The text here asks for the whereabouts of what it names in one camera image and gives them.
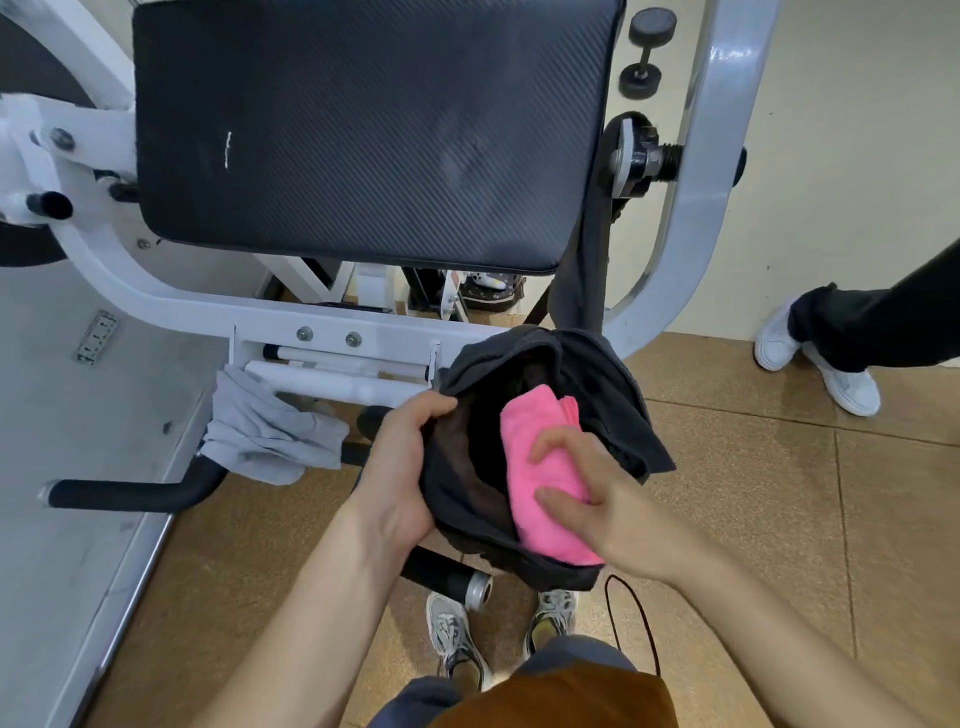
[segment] black dumbbell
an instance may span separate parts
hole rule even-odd
[[[677,15],[667,8],[647,8],[634,15],[628,36],[643,49],[640,63],[631,63],[620,72],[620,93],[628,99],[649,99],[660,86],[660,69],[650,62],[650,52],[673,39]]]

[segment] screw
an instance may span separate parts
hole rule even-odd
[[[50,130],[50,141],[57,149],[62,149],[64,152],[72,152],[77,148],[77,141],[73,138],[73,134],[60,127]]]

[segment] forearm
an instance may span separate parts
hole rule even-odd
[[[195,728],[337,726],[409,547],[358,489]]]
[[[768,715],[792,728],[922,722],[725,549],[700,544],[676,587],[716,632]]]

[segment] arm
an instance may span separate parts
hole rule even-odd
[[[387,415],[356,490],[193,728],[340,725],[400,570],[433,528],[420,428],[455,405],[426,392]]]
[[[592,503],[540,488],[543,509],[609,563],[683,594],[771,719],[792,728],[923,726],[732,554],[638,489],[593,435],[570,427],[546,430],[531,458],[555,448],[570,453]]]

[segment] black pants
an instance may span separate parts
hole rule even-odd
[[[787,325],[841,372],[960,356],[960,240],[892,288],[841,291],[831,283],[808,291],[791,306]]]

